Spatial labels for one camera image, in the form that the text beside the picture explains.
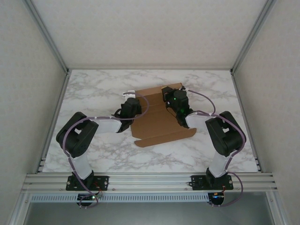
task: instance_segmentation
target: brown cardboard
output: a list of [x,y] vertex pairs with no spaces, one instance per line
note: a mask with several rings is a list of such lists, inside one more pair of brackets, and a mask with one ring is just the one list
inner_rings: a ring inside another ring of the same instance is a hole
[[[181,127],[171,108],[168,108],[172,116],[165,108],[161,89],[165,86],[143,89],[136,91],[137,94],[143,95],[149,101],[150,107],[148,112],[141,118],[134,121],[131,125],[132,136],[139,138],[135,144],[139,147],[147,147],[156,144],[172,142],[175,140],[192,137],[196,133],[196,128],[187,129]],[[167,85],[171,88],[180,88],[181,83]],[[140,100],[142,111],[147,107],[145,100]]]

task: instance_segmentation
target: marble table surface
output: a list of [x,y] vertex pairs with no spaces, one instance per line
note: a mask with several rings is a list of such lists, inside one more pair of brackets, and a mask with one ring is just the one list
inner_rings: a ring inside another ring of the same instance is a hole
[[[81,111],[87,116],[113,114],[121,103],[122,93],[171,83],[182,83],[191,90],[210,97],[217,112],[230,111],[247,139],[247,131],[229,71],[204,70],[73,70],[59,117],[47,153],[43,172],[69,172],[67,157],[55,141],[58,131]],[[190,106],[194,110],[212,111],[209,101],[191,92]],[[146,148],[134,144],[131,130],[123,133],[95,135],[88,149],[88,160],[95,172],[205,172],[215,153],[207,128],[187,139]],[[237,154],[229,170],[257,172],[249,141]]]

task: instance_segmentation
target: cardboard flap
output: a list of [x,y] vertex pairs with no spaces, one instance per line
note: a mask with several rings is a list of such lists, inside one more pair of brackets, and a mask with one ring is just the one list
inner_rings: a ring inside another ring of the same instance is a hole
[[[167,111],[161,91],[165,86],[136,91],[136,93],[144,95],[150,104],[148,112],[135,120],[131,125],[132,136],[141,139],[135,141],[135,144],[139,147],[147,147],[192,137],[196,133],[196,129],[181,127],[171,108],[168,108]],[[175,83],[167,86],[180,88],[182,84]],[[142,110],[144,111],[147,106],[146,101],[141,97],[137,97],[137,99],[140,100]]]

